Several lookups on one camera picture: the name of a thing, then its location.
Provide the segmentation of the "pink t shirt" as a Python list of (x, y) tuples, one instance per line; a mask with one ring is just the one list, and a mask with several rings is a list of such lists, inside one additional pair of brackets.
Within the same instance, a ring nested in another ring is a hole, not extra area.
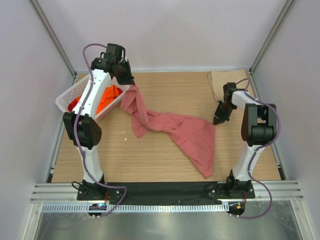
[(124, 94), (120, 107), (131, 115), (131, 128), (137, 138), (149, 131), (164, 132), (187, 156), (198, 172), (208, 179), (213, 174), (216, 146), (216, 127), (209, 121), (174, 113), (147, 109), (136, 85)]

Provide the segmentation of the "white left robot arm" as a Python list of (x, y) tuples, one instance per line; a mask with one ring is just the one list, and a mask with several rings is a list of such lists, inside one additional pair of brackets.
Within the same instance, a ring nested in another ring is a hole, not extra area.
[(97, 57), (89, 70), (90, 77), (79, 102), (71, 112), (65, 112), (62, 119), (69, 139), (81, 156), (84, 175), (78, 192), (81, 196), (101, 200), (107, 186), (99, 163), (98, 144), (102, 138), (102, 129), (97, 123), (97, 109), (113, 78), (119, 85), (133, 85), (135, 82), (126, 57)]

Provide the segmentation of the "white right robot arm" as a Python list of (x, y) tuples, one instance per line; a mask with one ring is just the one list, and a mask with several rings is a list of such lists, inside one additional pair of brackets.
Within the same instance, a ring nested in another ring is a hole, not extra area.
[(219, 198), (243, 198), (253, 191), (253, 170), (264, 149), (273, 143), (278, 133), (278, 115), (274, 104), (260, 103), (248, 91), (231, 88), (224, 92), (214, 113), (213, 124), (219, 125), (230, 120), (233, 110), (243, 110), (241, 138), (244, 142), (242, 153), (226, 182), (218, 184)]

